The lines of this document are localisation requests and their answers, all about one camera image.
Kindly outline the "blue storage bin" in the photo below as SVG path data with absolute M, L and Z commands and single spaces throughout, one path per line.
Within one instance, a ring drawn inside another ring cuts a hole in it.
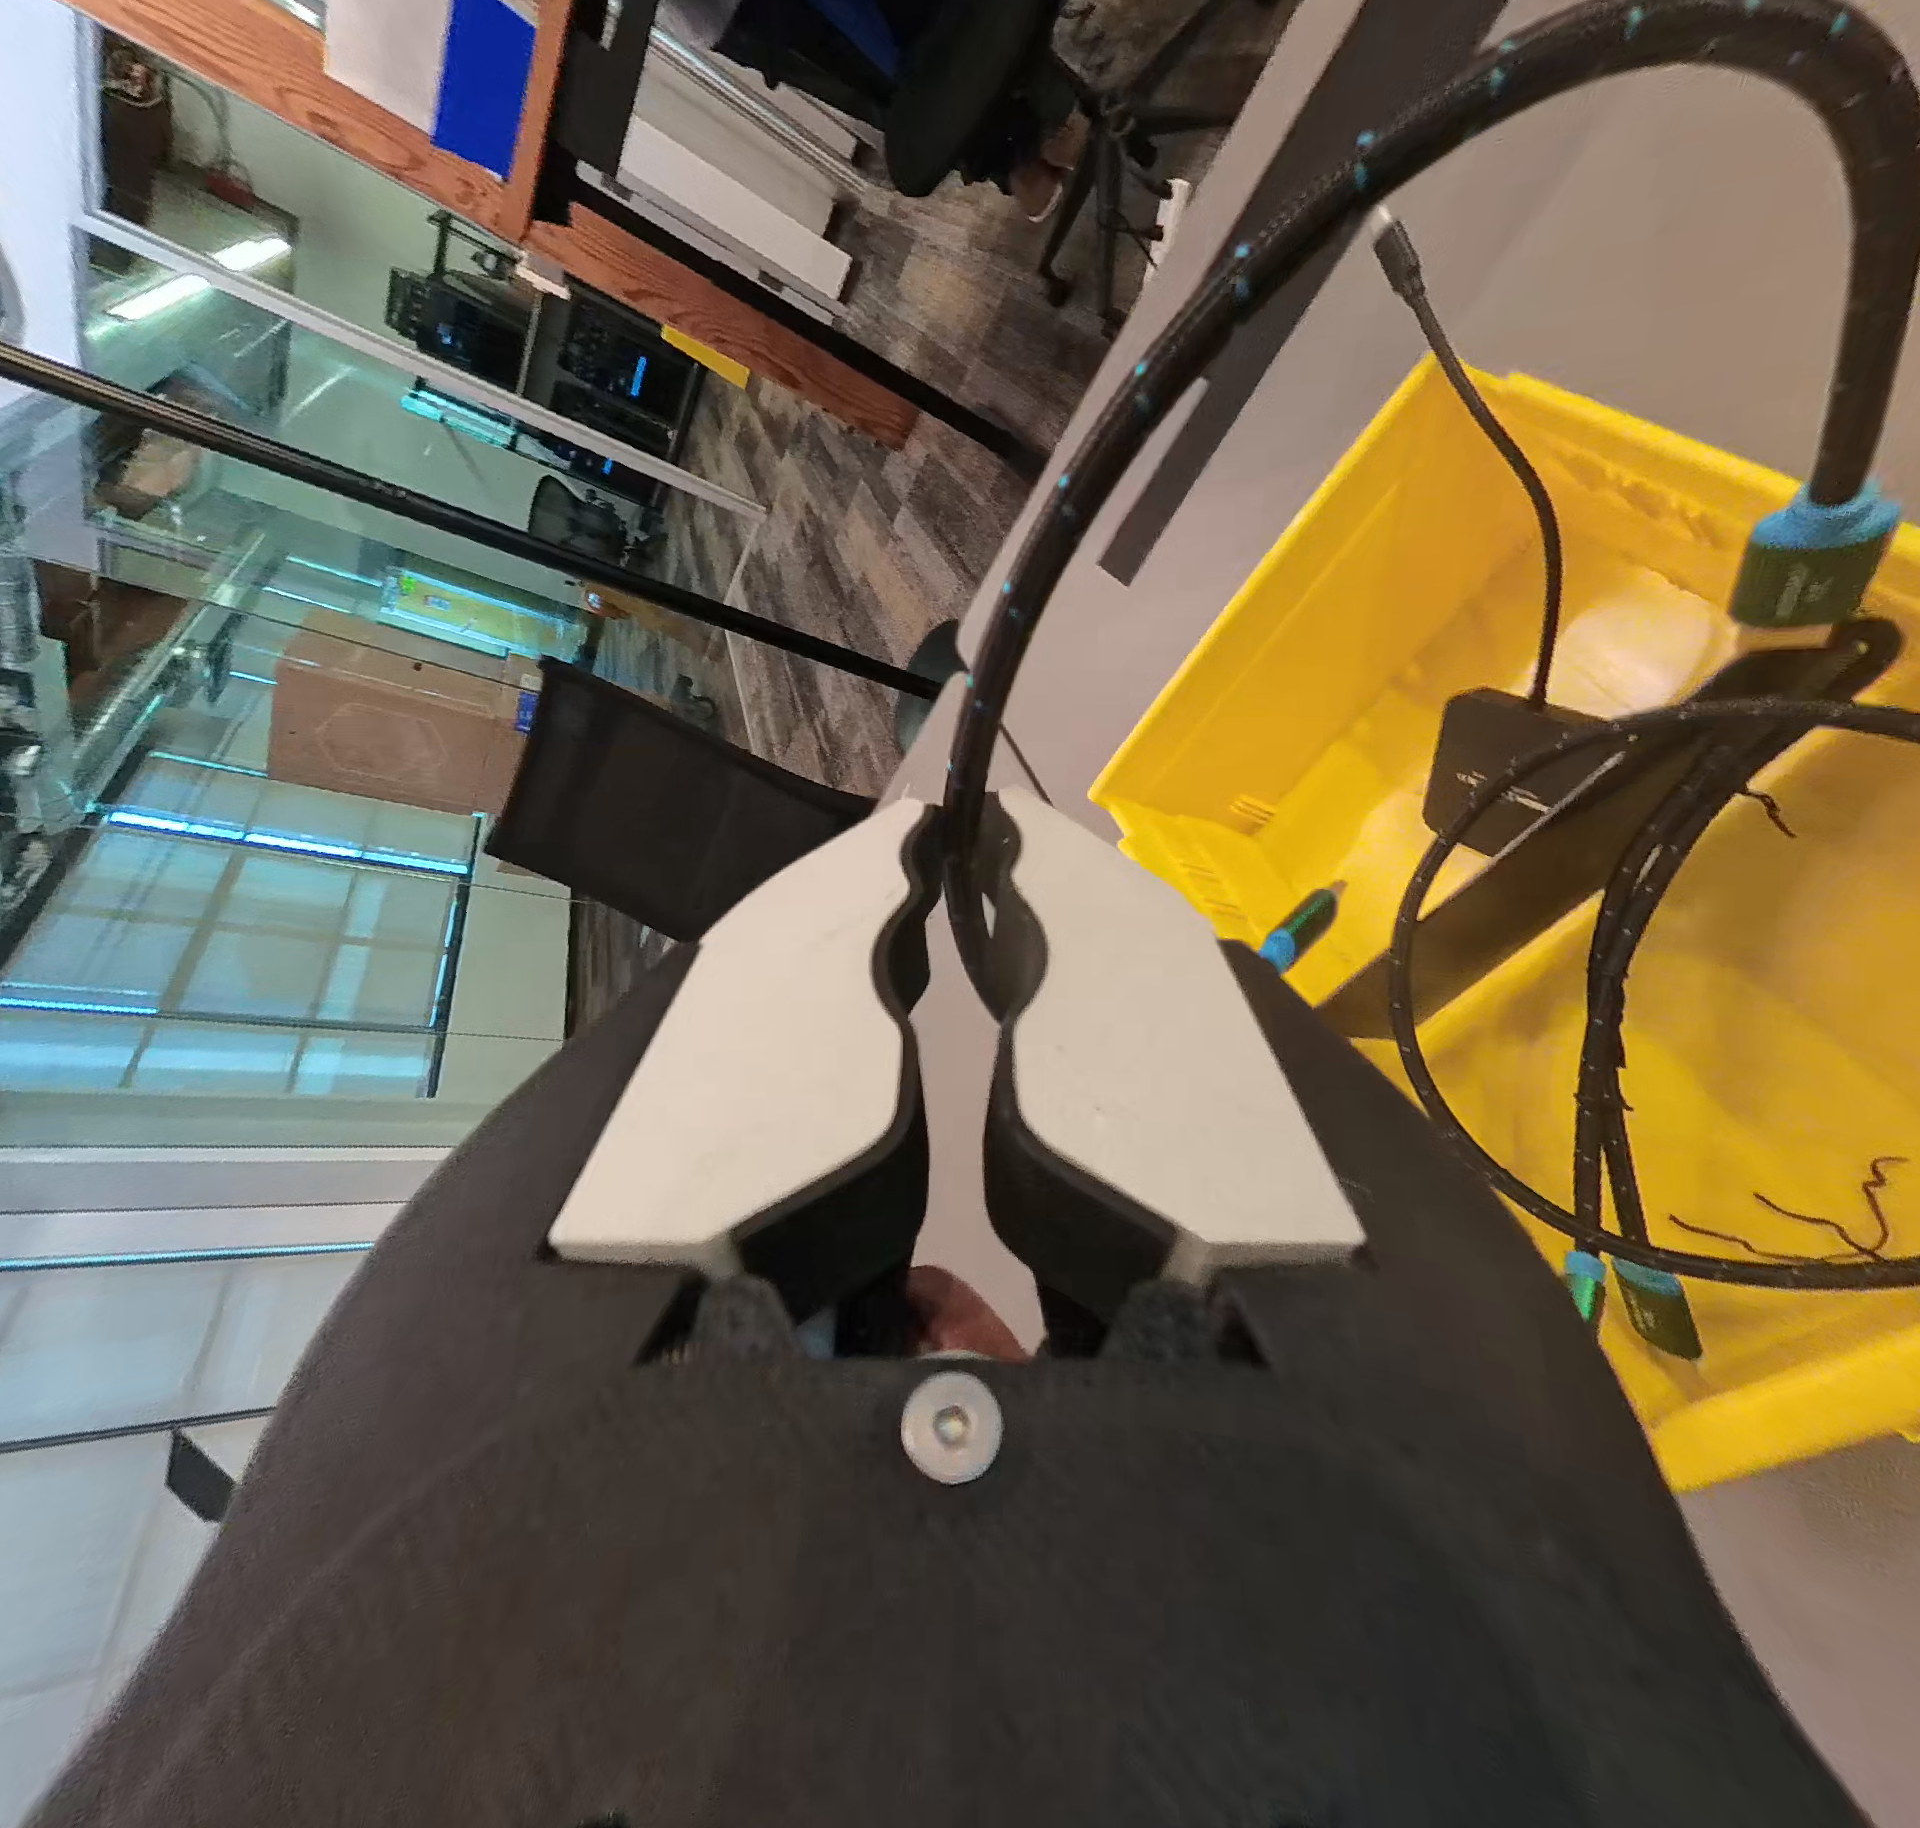
M 516 159 L 540 0 L 450 0 L 432 142 L 506 183 Z

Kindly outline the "yellow plastic bin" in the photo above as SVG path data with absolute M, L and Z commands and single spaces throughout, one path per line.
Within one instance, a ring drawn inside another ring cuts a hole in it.
M 1737 653 L 1725 620 L 1748 529 L 1794 479 L 1529 376 L 1479 376 L 1553 498 L 1566 614 L 1553 700 L 1647 711 Z M 1424 359 L 1199 641 L 1091 789 L 1121 849 L 1223 937 L 1258 944 L 1339 882 L 1296 987 L 1332 1002 L 1389 942 L 1432 842 L 1444 706 L 1524 691 L 1541 535 Z M 1654 1242 L 1734 1225 L 1748 1191 L 1839 1212 L 1903 1152 L 1893 1245 L 1916 1256 L 1916 752 L 1819 731 L 1762 777 L 1792 836 L 1727 808 L 1651 921 L 1626 989 L 1622 1092 Z M 1702 1356 L 1665 1355 L 1617 1287 L 1602 1345 L 1680 1490 L 1882 1436 L 1916 1438 L 1916 1292 L 1688 1282 Z

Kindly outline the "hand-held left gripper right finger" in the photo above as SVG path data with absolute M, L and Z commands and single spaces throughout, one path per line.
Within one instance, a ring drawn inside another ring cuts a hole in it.
M 1040 1287 L 1333 1265 L 1357 1210 L 1213 927 L 1032 793 L 984 823 L 984 1187 Z

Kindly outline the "brown wooden side desk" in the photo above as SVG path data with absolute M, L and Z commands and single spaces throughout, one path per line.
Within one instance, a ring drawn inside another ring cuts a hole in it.
M 661 252 L 605 215 L 573 203 L 561 224 L 515 208 L 511 191 L 324 71 L 324 38 L 270 0 L 60 0 L 80 14 L 153 49 L 172 64 L 318 135 L 351 161 L 396 179 L 512 246 L 529 246 L 617 305 L 690 334 L 778 383 L 832 419 L 900 449 L 917 410 L 864 365 L 828 350 L 828 329 L 793 325 L 743 296 L 732 269 L 716 277 Z

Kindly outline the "black hdmi switch box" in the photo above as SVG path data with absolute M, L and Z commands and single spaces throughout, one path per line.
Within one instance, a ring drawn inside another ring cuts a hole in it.
M 1459 359 L 1427 298 L 1418 252 L 1398 217 L 1380 205 L 1370 218 L 1374 252 L 1393 294 L 1418 324 L 1427 352 L 1448 382 L 1455 400 L 1496 449 L 1529 500 L 1546 556 L 1546 601 L 1539 652 L 1529 691 L 1469 691 L 1442 714 L 1424 818 L 1444 831 L 1486 782 L 1508 764 L 1544 755 L 1559 738 L 1592 725 L 1592 716 L 1562 711 L 1550 700 L 1550 681 L 1564 601 L 1564 544 L 1548 485 L 1512 431 L 1494 415 Z M 1828 631 L 1848 620 L 1882 565 L 1902 505 L 1877 485 L 1841 503 L 1821 503 L 1798 491 L 1751 531 L 1740 559 L 1732 617 L 1745 631 Z

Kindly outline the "thin dark twist tie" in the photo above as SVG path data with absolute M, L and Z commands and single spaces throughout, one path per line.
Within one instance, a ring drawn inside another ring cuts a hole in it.
M 1893 1245 L 1895 1220 L 1890 1191 L 1898 1185 L 1911 1159 L 1903 1152 L 1876 1154 L 1859 1183 L 1843 1198 L 1839 1212 L 1748 1191 L 1748 1217 L 1739 1225 L 1723 1212 L 1710 1221 L 1698 1221 L 1679 1212 L 1668 1215 L 1668 1225 L 1693 1241 L 1716 1242 L 1764 1265 L 1893 1265 L 1898 1253 Z

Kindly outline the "black boom pole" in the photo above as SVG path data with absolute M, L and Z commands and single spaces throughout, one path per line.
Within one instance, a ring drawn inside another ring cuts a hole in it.
M 3 378 L 13 386 L 66 400 L 97 415 L 129 419 L 170 440 L 216 453 L 233 463 L 276 473 L 309 491 L 346 498 L 380 514 L 433 527 L 469 544 L 484 544 L 527 565 L 573 577 L 599 592 L 642 601 L 659 610 L 681 614 L 711 631 L 742 636 L 919 700 L 935 700 L 943 685 L 935 678 L 870 658 L 837 641 L 701 596 L 681 584 L 668 584 L 635 569 L 609 569 L 584 551 L 542 543 L 523 527 L 506 526 L 438 498 L 419 496 L 367 472 L 332 463 L 313 449 L 253 434 L 225 417 L 206 415 L 177 400 L 129 391 L 80 367 L 41 358 L 16 343 L 3 343 Z

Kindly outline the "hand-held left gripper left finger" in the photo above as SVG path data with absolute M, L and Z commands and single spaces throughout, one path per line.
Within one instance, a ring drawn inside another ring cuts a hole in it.
M 907 1265 L 932 882 L 935 809 L 894 801 L 726 911 L 548 1228 L 556 1256 L 707 1279 Z

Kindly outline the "brown cardboard box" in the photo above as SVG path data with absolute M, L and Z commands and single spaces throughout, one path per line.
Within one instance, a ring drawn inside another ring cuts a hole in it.
M 294 631 L 273 669 L 281 785 L 498 817 L 539 710 L 540 670 L 375 622 Z

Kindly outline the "black mesh swivel chair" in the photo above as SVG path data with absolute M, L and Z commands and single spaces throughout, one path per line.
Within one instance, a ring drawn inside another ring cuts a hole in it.
M 653 516 L 628 516 L 600 496 L 579 492 L 561 475 L 545 473 L 529 501 L 525 531 L 548 546 L 614 563 L 636 565 L 653 553 Z

